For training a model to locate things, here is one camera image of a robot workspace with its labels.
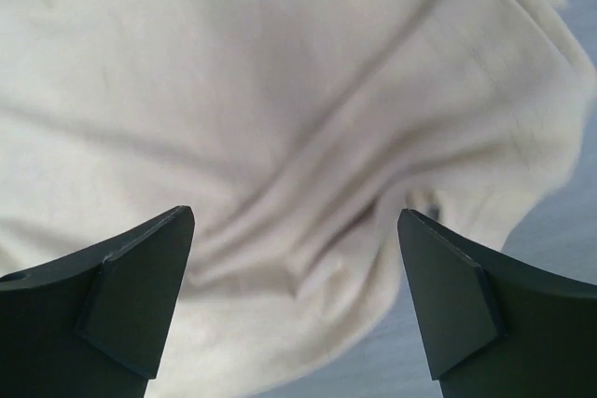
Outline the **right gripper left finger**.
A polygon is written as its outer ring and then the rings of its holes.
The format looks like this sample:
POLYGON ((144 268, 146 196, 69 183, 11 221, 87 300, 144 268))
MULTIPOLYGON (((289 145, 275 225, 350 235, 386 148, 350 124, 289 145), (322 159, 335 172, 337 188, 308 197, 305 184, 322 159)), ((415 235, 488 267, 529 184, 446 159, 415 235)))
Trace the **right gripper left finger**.
POLYGON ((1 394, 142 397, 156 378, 195 220, 178 206, 1 279, 1 394))

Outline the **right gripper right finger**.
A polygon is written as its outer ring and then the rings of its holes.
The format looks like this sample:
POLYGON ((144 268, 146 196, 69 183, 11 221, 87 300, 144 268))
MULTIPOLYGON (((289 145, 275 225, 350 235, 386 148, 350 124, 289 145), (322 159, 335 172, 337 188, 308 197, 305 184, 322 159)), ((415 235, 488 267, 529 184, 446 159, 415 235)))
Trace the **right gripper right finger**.
POLYGON ((445 397, 596 395, 596 288, 468 240, 414 210, 397 222, 432 379, 445 397))

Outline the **beige t shirt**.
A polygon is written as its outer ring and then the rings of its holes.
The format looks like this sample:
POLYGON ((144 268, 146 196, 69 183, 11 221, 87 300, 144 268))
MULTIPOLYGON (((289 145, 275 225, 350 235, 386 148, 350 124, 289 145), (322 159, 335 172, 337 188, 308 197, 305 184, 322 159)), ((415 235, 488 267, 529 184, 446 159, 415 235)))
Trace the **beige t shirt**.
POLYGON ((152 397, 312 372, 393 305, 401 210, 495 250, 576 165, 565 0, 1 0, 1 270, 173 206, 195 238, 152 397))

